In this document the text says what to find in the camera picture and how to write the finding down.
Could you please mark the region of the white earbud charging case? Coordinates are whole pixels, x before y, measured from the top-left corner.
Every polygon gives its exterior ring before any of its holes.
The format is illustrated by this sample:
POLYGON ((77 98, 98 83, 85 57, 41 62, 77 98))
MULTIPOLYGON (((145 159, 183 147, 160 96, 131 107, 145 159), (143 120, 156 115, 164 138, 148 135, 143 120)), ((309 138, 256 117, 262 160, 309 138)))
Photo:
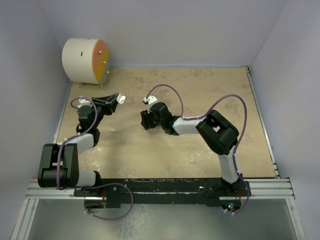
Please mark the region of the white earbud charging case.
POLYGON ((119 94, 116 99, 116 101, 121 105, 125 102, 125 100, 126 100, 126 96, 122 94, 119 94))

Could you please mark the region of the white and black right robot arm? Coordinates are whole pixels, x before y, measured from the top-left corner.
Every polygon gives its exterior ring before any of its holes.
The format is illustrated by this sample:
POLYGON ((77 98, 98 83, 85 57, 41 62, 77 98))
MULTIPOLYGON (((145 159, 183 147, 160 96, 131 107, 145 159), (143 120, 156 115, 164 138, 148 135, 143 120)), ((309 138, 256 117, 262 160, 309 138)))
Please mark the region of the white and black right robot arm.
POLYGON ((240 173, 232 154, 238 143, 239 131, 221 113, 210 110, 204 117, 184 119, 172 115, 165 103, 156 102, 141 111, 140 116, 140 124, 146 131, 160 127, 170 136, 200 135, 218 156, 223 192, 233 196, 240 190, 240 173))

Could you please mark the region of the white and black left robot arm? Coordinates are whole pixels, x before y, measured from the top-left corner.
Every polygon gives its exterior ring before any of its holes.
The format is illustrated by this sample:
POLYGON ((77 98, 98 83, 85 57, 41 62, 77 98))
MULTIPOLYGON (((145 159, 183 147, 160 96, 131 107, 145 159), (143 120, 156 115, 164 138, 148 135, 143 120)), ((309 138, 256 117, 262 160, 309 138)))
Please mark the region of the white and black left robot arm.
POLYGON ((97 172, 81 171, 79 155, 93 147, 100 140, 98 126, 105 116, 111 116, 126 97, 115 93, 105 97, 77 97, 70 102, 77 110, 76 134, 58 143, 47 143, 42 148, 37 181, 41 188, 59 190, 85 187, 91 196, 103 191, 103 184, 97 180, 97 172))

